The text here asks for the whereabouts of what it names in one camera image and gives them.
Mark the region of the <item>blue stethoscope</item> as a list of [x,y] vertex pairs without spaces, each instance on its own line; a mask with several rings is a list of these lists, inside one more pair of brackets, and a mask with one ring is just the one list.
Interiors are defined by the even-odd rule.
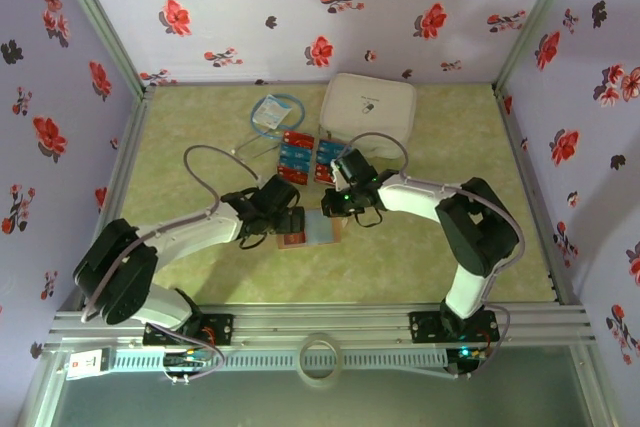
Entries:
[[[265,127],[256,126],[251,121],[252,110],[257,105],[257,103],[267,95],[273,95],[292,107],[292,110],[289,113],[289,115],[284,119],[284,121],[280,124],[280,126],[277,129],[267,129]],[[267,140],[267,141],[273,142],[274,145],[277,146],[282,140],[283,134],[285,131],[296,131],[305,120],[306,108],[303,102],[298,98],[296,98],[295,96],[292,96],[290,94],[285,94],[285,93],[276,93],[276,94],[267,94],[267,95],[260,98],[252,107],[249,114],[249,125],[251,127],[253,134],[247,140],[242,141],[240,144],[238,144],[231,150],[231,153],[236,157],[240,156],[240,153],[245,147],[259,140]]]

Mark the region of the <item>aluminium table edge rail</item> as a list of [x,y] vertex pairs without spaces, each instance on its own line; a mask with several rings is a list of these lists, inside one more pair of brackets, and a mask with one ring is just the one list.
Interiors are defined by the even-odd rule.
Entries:
[[150,87],[143,92],[141,98],[133,103],[131,115],[120,141],[116,162],[107,188],[106,200],[98,216],[96,229],[90,243],[98,237],[110,221],[115,220],[122,213],[154,93],[155,88]]
[[493,94],[503,117],[527,206],[514,210],[516,216],[526,216],[522,221],[526,252],[516,266],[499,275],[497,291],[491,297],[579,305],[579,290],[574,283],[575,276],[580,273],[583,246],[577,236],[578,228],[571,223],[568,214],[556,215],[548,211],[528,140],[511,114],[508,97],[497,88]]

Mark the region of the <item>aluminium frame post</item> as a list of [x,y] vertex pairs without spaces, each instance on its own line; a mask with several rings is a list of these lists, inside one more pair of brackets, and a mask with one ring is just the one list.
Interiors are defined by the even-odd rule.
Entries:
[[127,86],[138,99],[142,99],[145,87],[139,80],[135,72],[134,64],[131,61],[123,43],[116,30],[109,20],[101,2],[99,0],[77,0],[85,15],[92,24],[96,34],[114,61],[120,74],[125,79]]
[[527,20],[525,21],[521,32],[518,34],[518,37],[503,63],[498,76],[492,83],[492,89],[495,94],[504,90],[506,83],[520,61],[520,58],[529,43],[532,41],[534,34],[544,23],[554,1],[555,0],[536,0],[532,9],[527,14]]

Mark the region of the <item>green circuit board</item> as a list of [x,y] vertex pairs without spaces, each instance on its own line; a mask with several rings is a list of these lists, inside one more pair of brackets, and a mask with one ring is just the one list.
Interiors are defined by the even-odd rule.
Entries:
[[210,361],[211,354],[208,351],[167,352],[163,358],[163,367],[165,369],[201,369]]
[[450,364],[460,363],[476,363],[484,362],[487,358],[489,350],[484,347],[459,346],[456,348],[448,348],[446,350],[448,362]]

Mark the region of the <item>white blue plastic packet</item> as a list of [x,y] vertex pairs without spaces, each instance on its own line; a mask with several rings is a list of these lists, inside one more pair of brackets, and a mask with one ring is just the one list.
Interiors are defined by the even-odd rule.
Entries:
[[251,121],[256,126],[277,129],[291,110],[288,104],[273,95],[267,95],[252,110]]

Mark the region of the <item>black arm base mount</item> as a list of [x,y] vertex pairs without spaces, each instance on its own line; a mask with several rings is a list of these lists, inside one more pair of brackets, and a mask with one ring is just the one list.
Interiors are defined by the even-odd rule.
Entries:
[[[177,334],[215,346],[229,346],[233,331],[234,316],[228,313],[196,315],[183,326],[174,329]],[[144,346],[164,347],[179,345],[181,342],[181,339],[169,336],[151,324],[145,325],[142,338]]]
[[414,344],[473,343],[492,344],[500,340],[493,311],[480,310],[468,319],[439,311],[418,311],[409,315],[409,331]]

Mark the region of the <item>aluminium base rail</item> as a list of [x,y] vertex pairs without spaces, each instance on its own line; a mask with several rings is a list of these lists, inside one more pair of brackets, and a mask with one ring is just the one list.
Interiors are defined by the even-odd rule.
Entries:
[[[411,312],[437,311],[435,304],[229,304],[207,305],[206,314],[234,316],[232,349],[276,350],[299,346],[313,333],[326,333],[345,349],[443,347],[444,343],[414,344],[409,331]],[[586,311],[578,305],[554,302],[507,303],[491,309],[500,340],[459,346],[539,347],[592,345],[596,337]],[[55,315],[44,342],[47,350],[116,346],[139,348],[144,326],[127,320],[109,326],[101,319],[87,324],[73,311]]]

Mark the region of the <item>white medical pouch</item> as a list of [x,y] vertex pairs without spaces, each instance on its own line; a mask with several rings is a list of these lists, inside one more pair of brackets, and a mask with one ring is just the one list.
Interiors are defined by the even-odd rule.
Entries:
[[408,83],[339,73],[327,86],[319,126],[367,157],[397,159],[413,130],[416,103]]

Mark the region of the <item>white labelled power box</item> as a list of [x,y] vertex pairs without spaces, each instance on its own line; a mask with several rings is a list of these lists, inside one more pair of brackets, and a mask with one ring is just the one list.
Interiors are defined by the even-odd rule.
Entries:
[[67,363],[67,380],[96,377],[110,370],[111,348],[71,353]]

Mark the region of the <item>clear tape roll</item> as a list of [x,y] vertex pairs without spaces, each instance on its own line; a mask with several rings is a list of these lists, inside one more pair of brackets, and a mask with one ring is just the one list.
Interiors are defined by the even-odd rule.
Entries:
[[311,388],[326,389],[338,380],[344,368],[344,353],[338,342],[326,333],[306,337],[297,351],[296,371]]

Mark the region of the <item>red and blue packets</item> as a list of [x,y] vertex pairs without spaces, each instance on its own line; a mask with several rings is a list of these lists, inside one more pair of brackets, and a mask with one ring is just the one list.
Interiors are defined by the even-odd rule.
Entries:
[[[308,173],[308,184],[309,184],[309,182],[310,182],[311,180],[313,180],[313,181],[314,181],[315,165],[316,165],[316,164],[318,164],[318,163],[316,162],[316,153],[318,152],[318,144],[319,144],[319,141],[320,141],[321,139],[323,139],[323,138],[321,138],[321,139],[317,140],[317,139],[314,137],[314,139],[315,139],[315,142],[314,142],[313,148],[311,149],[311,150],[312,150],[312,157],[308,160],[308,161],[310,162],[310,164],[311,164],[311,168],[310,168],[310,170],[307,172],[307,173]],[[281,155],[280,155],[280,146],[279,146],[279,155],[278,155],[278,163],[277,163],[277,167],[279,166],[279,157],[280,157],[280,156],[281,156]]]

